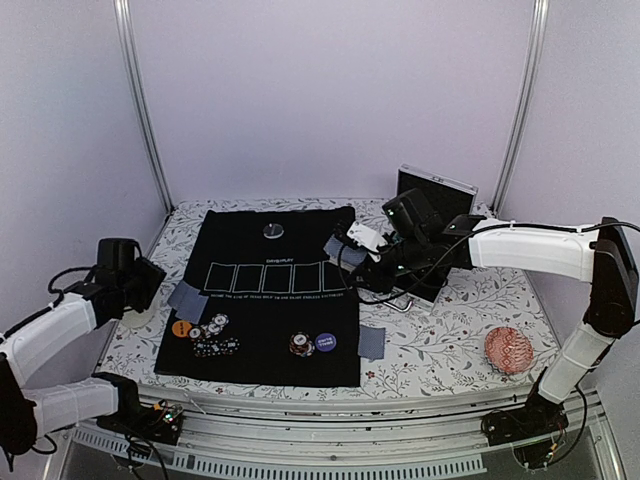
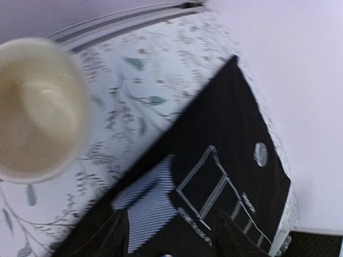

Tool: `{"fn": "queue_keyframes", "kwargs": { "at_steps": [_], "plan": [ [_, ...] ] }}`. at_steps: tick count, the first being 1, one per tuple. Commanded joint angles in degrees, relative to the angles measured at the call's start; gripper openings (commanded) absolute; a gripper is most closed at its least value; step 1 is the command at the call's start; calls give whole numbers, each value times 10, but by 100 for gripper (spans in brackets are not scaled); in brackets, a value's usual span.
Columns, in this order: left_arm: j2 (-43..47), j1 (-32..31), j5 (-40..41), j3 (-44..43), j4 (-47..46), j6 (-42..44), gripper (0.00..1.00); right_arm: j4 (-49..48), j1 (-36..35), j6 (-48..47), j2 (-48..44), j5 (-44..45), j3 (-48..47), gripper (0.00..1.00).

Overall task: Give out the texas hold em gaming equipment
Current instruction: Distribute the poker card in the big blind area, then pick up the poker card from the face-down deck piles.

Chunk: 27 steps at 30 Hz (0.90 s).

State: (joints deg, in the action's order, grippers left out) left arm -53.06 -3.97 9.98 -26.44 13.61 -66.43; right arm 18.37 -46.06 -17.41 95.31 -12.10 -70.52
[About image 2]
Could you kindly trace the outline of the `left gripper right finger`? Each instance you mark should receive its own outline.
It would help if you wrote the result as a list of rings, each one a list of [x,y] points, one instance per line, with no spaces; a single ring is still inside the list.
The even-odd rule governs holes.
[[[222,209],[213,211],[214,256],[269,256],[256,246]]]

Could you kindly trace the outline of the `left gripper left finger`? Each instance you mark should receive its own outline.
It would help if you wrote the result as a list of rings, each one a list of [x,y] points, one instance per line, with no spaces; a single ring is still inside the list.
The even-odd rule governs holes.
[[[127,256],[129,220],[126,210],[115,211],[96,232],[82,243],[81,235],[73,236],[61,245],[61,256]]]

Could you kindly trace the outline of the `dealt blue card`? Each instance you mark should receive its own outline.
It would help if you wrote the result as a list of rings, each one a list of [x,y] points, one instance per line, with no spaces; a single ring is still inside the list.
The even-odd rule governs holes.
[[[149,196],[152,196],[152,200],[156,200],[159,196],[170,193],[175,188],[171,170],[173,157],[173,155],[165,157],[148,173],[122,190],[111,202],[112,208],[130,209]]]
[[[128,209],[128,253],[133,253],[159,232],[174,216],[176,209],[163,195],[156,200],[148,197]]]

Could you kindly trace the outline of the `clear acrylic dealer button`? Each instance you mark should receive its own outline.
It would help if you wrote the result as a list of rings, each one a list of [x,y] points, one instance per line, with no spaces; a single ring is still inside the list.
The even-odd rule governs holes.
[[[267,147],[262,142],[255,144],[254,159],[260,167],[265,167],[268,162],[268,151]]]

